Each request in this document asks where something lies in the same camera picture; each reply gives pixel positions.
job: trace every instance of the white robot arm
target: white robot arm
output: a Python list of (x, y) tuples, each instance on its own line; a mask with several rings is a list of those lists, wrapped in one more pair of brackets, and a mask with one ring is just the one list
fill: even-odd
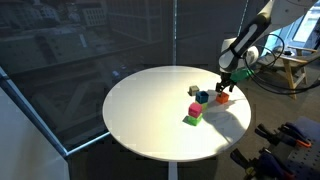
[(230, 86), (229, 91), (232, 92), (236, 82), (230, 79), (231, 73), (244, 67), (242, 58), (244, 53), (248, 52), (250, 56), (248, 64), (253, 64), (257, 60), (258, 50), (251, 46), (258, 39), (291, 24), (315, 3), (315, 0), (270, 0), (237, 38), (225, 40), (219, 58), (221, 82), (217, 83), (216, 92), (222, 93), (227, 86)]

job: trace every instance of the table top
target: table top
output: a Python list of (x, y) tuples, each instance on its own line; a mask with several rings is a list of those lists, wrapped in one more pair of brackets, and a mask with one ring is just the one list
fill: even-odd
[[(163, 66), (132, 74), (108, 93), (104, 122), (111, 135), (129, 150), (156, 160), (187, 162), (217, 155), (247, 130), (250, 105), (238, 87), (229, 101), (215, 101), (220, 76), (184, 66)], [(209, 94), (207, 109), (197, 126), (187, 123), (196, 85)]]

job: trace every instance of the toy block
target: toy block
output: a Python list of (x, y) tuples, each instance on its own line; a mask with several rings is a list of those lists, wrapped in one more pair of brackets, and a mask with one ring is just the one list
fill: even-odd
[(202, 106), (198, 103), (192, 103), (189, 106), (188, 115), (197, 118), (202, 112)]
[(197, 117), (188, 116), (188, 122), (194, 126), (198, 125), (202, 119), (202, 113)]
[(188, 92), (188, 94), (189, 94), (190, 96), (195, 96), (197, 92), (199, 92), (198, 86), (190, 86), (190, 87), (189, 87), (189, 92)]
[(221, 96), (219, 94), (216, 97), (216, 101), (219, 102), (220, 104), (226, 103), (229, 100), (229, 95), (227, 93), (222, 92)]
[(206, 102), (206, 103), (203, 103), (203, 104), (200, 104), (200, 105), (202, 106), (202, 112), (203, 112), (204, 110), (206, 110), (207, 107), (208, 107), (208, 103), (207, 103), (207, 102)]
[(199, 91), (197, 92), (196, 94), (196, 101), (199, 103), (199, 104), (203, 104), (203, 103), (206, 103), (208, 102), (208, 99), (209, 99), (209, 94), (205, 91)]

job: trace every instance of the red cube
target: red cube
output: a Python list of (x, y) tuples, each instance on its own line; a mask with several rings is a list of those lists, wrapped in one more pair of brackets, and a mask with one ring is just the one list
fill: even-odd
[(189, 106), (189, 116), (192, 116), (194, 118), (198, 118), (199, 115), (201, 114), (202, 112), (202, 106), (201, 104), (198, 104), (198, 103), (192, 103), (190, 106)]

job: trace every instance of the building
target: building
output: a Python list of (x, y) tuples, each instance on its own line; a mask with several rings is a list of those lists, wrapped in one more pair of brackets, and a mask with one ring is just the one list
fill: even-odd
[(37, 6), (43, 19), (54, 19), (57, 22), (60, 22), (59, 15), (55, 8), (46, 4), (40, 4)]
[(10, 74), (21, 73), (94, 57), (110, 48), (111, 41), (77, 25), (29, 30), (0, 38), (0, 66)]
[(151, 43), (162, 39), (161, 0), (106, 0), (113, 32)]
[(77, 0), (75, 3), (68, 3), (67, 9), (72, 22), (80, 22), (86, 27), (107, 24), (106, 5), (103, 1)]
[(13, 29), (34, 29), (36, 22), (42, 19), (32, 5), (17, 0), (1, 0), (0, 14), (2, 21)]

